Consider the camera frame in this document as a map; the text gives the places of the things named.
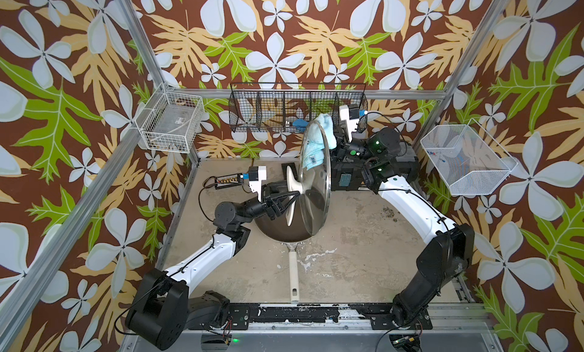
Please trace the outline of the glass pot lid cream handle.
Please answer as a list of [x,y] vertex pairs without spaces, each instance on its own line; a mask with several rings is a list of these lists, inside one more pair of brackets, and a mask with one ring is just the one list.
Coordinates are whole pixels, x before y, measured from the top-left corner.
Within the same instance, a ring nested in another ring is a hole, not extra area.
[[311,235],[317,234],[326,222],[331,198],[331,159],[329,146],[325,144],[325,161],[323,164],[307,170],[302,167],[302,150],[306,140],[303,139],[298,180],[288,173],[289,191],[299,191],[295,198],[296,207],[300,207],[304,224]]

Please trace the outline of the light blue cloth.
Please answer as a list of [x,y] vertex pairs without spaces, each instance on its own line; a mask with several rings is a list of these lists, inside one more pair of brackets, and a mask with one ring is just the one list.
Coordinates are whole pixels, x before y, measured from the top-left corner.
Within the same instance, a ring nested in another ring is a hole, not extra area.
[[312,120],[307,127],[304,139],[306,143],[302,150],[302,167],[310,170],[324,163],[325,144],[333,149],[337,147],[332,116],[321,113]]

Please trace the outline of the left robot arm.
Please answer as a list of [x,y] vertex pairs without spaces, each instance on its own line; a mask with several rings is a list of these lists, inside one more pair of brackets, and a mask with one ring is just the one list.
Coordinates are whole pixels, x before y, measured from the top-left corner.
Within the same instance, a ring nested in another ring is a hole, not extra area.
[[292,221],[295,202],[304,189],[295,179],[288,180],[284,192],[278,192],[276,186],[263,186],[260,196],[246,202],[218,204],[212,221],[216,232],[205,246],[170,268],[155,268],[144,276],[129,307],[126,328],[158,350],[170,348],[185,330],[226,329],[229,299],[214,291],[201,297],[191,294],[217,267],[245,247],[250,235],[247,223],[281,215]]

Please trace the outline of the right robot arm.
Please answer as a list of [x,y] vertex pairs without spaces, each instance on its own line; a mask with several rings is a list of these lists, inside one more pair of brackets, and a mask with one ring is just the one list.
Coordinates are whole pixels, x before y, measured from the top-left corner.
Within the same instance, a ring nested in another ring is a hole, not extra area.
[[355,138],[346,126],[333,133],[332,190],[372,191],[399,211],[424,241],[417,272],[389,311],[393,327],[409,326],[444,285],[470,266],[475,232],[447,218],[412,187],[420,163],[397,129],[386,127],[367,139]]

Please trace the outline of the black toolbox yellow label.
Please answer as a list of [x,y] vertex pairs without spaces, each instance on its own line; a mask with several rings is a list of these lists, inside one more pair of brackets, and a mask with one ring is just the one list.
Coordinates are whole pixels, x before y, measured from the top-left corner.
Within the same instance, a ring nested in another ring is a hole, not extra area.
[[401,176],[411,182],[417,179],[420,168],[418,158],[410,145],[400,144],[406,153],[398,156],[383,149],[380,153],[367,147],[365,162],[361,170],[336,170],[335,150],[331,151],[331,188],[332,191],[357,191],[361,187],[378,192],[382,183],[390,177]]

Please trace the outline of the small black rectangular block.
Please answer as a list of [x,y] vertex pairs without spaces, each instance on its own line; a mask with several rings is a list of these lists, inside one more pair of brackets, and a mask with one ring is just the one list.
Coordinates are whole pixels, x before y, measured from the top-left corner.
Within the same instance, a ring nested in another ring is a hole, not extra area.
[[297,172],[297,164],[294,162],[287,162],[281,165],[281,169],[284,175],[284,178],[287,180],[289,177],[288,173],[292,173],[292,177],[295,180],[298,180],[298,172]]

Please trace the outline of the blue object in basket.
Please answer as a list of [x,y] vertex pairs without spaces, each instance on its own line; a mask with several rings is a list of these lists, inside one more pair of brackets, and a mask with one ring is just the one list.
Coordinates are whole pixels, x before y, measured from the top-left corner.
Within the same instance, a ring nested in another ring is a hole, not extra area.
[[299,132],[299,133],[303,133],[307,127],[308,127],[309,123],[307,121],[305,121],[304,119],[296,119],[295,121],[293,121],[292,126]]

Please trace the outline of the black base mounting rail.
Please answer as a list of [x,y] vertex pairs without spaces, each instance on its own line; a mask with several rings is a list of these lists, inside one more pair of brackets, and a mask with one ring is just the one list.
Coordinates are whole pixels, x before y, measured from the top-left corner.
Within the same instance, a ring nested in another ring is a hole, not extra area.
[[311,326],[356,320],[381,331],[394,326],[391,309],[391,303],[231,303],[216,320],[199,323],[193,329],[221,330],[230,326],[232,330],[249,330],[253,323]]

